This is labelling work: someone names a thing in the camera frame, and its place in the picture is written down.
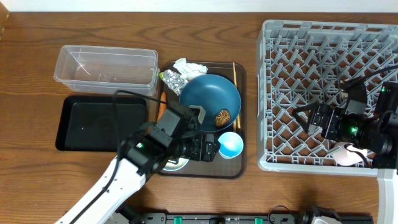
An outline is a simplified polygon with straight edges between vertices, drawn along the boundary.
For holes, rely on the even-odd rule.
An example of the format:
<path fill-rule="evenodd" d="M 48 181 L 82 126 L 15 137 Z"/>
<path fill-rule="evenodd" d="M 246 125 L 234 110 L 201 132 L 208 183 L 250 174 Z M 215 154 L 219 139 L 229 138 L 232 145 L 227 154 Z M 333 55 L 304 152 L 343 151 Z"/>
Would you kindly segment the light blue cup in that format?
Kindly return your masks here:
<path fill-rule="evenodd" d="M 244 149 L 242 137 L 234 132 L 223 133 L 219 138 L 219 154 L 224 159 L 233 159 L 240 155 Z"/>

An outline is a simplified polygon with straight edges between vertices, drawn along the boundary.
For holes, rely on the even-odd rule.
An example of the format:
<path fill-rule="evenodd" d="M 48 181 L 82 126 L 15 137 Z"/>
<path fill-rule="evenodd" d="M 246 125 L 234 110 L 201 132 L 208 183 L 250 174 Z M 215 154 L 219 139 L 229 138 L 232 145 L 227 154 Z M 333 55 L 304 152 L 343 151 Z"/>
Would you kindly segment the brown round bread piece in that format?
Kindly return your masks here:
<path fill-rule="evenodd" d="M 229 123 L 231 119 L 231 115 L 227 109 L 221 110 L 216 116 L 215 116 L 215 126 L 217 128 L 226 126 L 227 123 Z"/>

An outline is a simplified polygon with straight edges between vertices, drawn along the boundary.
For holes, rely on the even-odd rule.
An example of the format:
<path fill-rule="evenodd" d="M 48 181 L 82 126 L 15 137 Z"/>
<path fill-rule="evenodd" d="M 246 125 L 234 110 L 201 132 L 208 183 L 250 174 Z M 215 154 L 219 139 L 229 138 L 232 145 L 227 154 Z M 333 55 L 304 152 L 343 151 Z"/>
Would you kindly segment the light blue rice bowl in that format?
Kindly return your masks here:
<path fill-rule="evenodd" d="M 173 158 L 167 161 L 165 167 L 162 169 L 164 172 L 177 171 L 188 164 L 189 160 L 186 158 Z"/>

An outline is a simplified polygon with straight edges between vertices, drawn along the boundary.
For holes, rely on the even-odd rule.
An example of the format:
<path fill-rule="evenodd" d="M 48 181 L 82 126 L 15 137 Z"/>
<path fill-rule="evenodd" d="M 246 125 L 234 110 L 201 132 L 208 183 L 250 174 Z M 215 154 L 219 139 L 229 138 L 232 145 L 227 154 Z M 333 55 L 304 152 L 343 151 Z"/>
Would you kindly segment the dark blue plate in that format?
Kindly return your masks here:
<path fill-rule="evenodd" d="M 241 95 L 233 82 L 219 75 L 201 75 L 187 83 L 179 96 L 179 103 L 201 106 L 205 118 L 200 126 L 204 132 L 218 132 L 230 127 L 241 111 Z M 228 110 L 229 121 L 216 126 L 215 118 L 222 110 Z"/>

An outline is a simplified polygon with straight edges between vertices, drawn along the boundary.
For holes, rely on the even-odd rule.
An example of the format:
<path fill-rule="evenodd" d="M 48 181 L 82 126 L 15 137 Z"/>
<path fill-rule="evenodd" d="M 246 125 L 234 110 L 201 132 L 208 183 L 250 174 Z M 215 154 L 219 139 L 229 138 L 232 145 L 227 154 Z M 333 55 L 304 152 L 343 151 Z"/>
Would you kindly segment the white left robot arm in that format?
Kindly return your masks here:
<path fill-rule="evenodd" d="M 58 222 L 105 223 L 169 160 L 213 161 L 220 145 L 213 134 L 201 132 L 205 115 L 201 106 L 170 102 L 157 123 L 146 123 L 118 142 L 104 174 Z"/>

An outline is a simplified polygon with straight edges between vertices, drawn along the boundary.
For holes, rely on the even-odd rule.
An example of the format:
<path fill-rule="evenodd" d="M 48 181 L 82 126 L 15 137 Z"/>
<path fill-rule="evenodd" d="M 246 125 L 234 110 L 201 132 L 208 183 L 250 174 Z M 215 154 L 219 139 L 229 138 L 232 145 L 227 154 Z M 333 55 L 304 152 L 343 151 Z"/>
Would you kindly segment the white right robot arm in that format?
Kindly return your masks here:
<path fill-rule="evenodd" d="M 382 84 L 375 118 L 364 114 L 367 93 L 360 78 L 342 82 L 346 106 L 339 108 L 312 103 L 293 110 L 293 116 L 307 134 L 321 128 L 321 136 L 347 142 L 358 150 L 375 153 L 371 168 L 377 169 L 379 184 L 378 223 L 397 223 L 397 84 Z"/>

